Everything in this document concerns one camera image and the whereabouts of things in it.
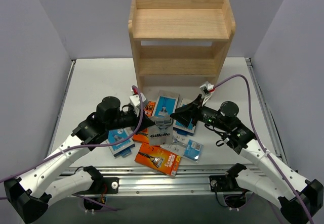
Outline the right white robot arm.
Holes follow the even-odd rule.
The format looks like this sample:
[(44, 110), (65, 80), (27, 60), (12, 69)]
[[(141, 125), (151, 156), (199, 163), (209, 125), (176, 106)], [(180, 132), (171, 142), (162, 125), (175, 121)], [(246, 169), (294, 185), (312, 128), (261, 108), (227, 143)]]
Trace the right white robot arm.
[(312, 223), (312, 217), (323, 206), (323, 185), (292, 170), (266, 149), (258, 142), (256, 133), (239, 120), (238, 113), (239, 108), (232, 101), (225, 101), (219, 110), (214, 110), (205, 106), (199, 95), (193, 102), (176, 109), (171, 117), (184, 126), (200, 121), (218, 129), (224, 144), (264, 173), (259, 176), (237, 163), (227, 171), (227, 188), (252, 191), (275, 205), (289, 223)]

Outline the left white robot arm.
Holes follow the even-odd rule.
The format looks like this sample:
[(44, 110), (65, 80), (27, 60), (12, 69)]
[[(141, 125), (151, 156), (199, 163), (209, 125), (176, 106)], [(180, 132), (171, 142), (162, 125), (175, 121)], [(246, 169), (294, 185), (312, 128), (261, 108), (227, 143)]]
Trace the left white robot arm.
[(47, 209), (65, 197), (79, 192), (97, 193), (104, 188), (104, 177), (93, 166), (57, 179), (76, 160), (95, 148), (103, 147), (111, 130), (130, 127), (133, 132), (154, 123), (144, 113), (147, 99), (140, 94), (129, 97), (127, 111), (116, 97), (105, 97), (96, 111), (82, 121), (47, 158), (26, 172), (5, 178), (6, 198), (24, 223), (39, 219)]

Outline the grey Gillette razor pack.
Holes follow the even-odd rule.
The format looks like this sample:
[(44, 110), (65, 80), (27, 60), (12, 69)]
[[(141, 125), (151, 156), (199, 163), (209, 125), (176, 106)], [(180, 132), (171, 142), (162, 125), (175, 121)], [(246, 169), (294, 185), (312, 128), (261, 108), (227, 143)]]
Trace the grey Gillette razor pack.
[(148, 128), (148, 144), (150, 146), (168, 145), (173, 141), (173, 119), (170, 115), (152, 116), (149, 118), (154, 122)]

